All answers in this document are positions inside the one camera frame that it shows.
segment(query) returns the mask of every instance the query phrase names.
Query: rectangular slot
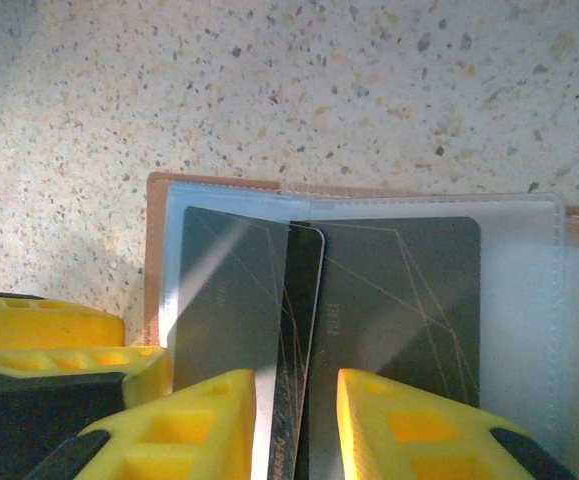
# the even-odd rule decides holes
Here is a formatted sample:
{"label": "rectangular slot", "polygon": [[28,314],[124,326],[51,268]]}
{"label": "rectangular slot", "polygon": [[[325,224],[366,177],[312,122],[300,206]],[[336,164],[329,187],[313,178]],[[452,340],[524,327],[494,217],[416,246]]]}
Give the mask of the rectangular slot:
{"label": "rectangular slot", "polygon": [[55,363],[60,370],[74,371],[74,370],[86,370],[91,368],[90,363],[87,361],[87,357],[79,354],[66,354],[66,355],[51,355],[51,360]]}
{"label": "rectangular slot", "polygon": [[194,458],[180,456],[132,456],[125,459],[116,480],[185,480],[191,475]]}
{"label": "rectangular slot", "polygon": [[149,357],[153,355],[155,352],[159,351],[159,349],[158,347],[138,347],[136,351],[143,357]]}
{"label": "rectangular slot", "polygon": [[9,308],[29,308],[30,307],[29,300],[23,300],[21,298],[5,298],[3,300],[3,302]]}
{"label": "rectangular slot", "polygon": [[0,365],[13,370],[35,371],[48,370],[51,368],[47,359],[41,355],[3,355],[0,357]]}
{"label": "rectangular slot", "polygon": [[433,410],[392,413],[387,421],[400,442],[447,442],[461,438],[456,427]]}
{"label": "rectangular slot", "polygon": [[91,357],[100,365],[109,367],[113,365],[126,365],[130,362],[126,355],[119,352],[96,353]]}
{"label": "rectangular slot", "polygon": [[214,422],[214,414],[206,411],[170,412],[156,417],[143,443],[204,443]]}

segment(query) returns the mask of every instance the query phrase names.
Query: black plastic part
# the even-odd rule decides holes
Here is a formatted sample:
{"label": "black plastic part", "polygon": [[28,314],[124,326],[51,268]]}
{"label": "black plastic part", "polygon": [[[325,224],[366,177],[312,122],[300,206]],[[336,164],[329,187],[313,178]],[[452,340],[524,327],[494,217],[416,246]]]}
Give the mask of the black plastic part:
{"label": "black plastic part", "polygon": [[0,292],[2,298],[20,298],[21,300],[44,300],[43,297],[36,297],[35,295],[25,295],[22,293],[4,293]]}
{"label": "black plastic part", "polygon": [[109,441],[106,430],[94,430],[65,440],[24,480],[73,480]]}
{"label": "black plastic part", "polygon": [[63,441],[125,409],[124,373],[0,374],[0,480],[20,480]]}
{"label": "black plastic part", "polygon": [[531,438],[506,428],[492,428],[491,435],[536,480],[575,480],[558,460]]}

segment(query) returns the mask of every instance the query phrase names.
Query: credit card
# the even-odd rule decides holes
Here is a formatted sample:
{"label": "credit card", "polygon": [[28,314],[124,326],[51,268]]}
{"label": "credit card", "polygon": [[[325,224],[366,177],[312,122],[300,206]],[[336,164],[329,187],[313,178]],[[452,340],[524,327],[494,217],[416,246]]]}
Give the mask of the credit card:
{"label": "credit card", "polygon": [[339,369],[478,406],[480,228],[466,217],[310,225],[326,253],[295,478],[339,480]]}
{"label": "credit card", "polygon": [[184,213],[174,390],[254,370],[252,479],[294,469],[323,249],[304,224]]}

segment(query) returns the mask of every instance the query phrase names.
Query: terrazzo surface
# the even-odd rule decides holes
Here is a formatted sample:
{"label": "terrazzo surface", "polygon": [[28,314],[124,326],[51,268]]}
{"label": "terrazzo surface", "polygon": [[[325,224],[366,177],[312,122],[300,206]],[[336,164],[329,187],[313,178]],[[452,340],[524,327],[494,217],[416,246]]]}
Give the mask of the terrazzo surface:
{"label": "terrazzo surface", "polygon": [[579,2],[0,0],[0,291],[135,342],[154,170],[579,205]]}

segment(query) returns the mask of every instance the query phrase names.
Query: dark gray card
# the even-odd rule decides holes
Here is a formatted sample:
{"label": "dark gray card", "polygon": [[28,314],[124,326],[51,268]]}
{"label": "dark gray card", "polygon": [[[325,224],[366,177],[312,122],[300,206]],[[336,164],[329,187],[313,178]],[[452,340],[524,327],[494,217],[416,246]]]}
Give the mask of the dark gray card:
{"label": "dark gray card", "polygon": [[255,371],[252,478],[293,475],[323,249],[304,225],[185,210],[174,390]]}
{"label": "dark gray card", "polygon": [[326,248],[295,478],[341,480],[340,368],[478,405],[480,229],[470,218],[310,224]]}

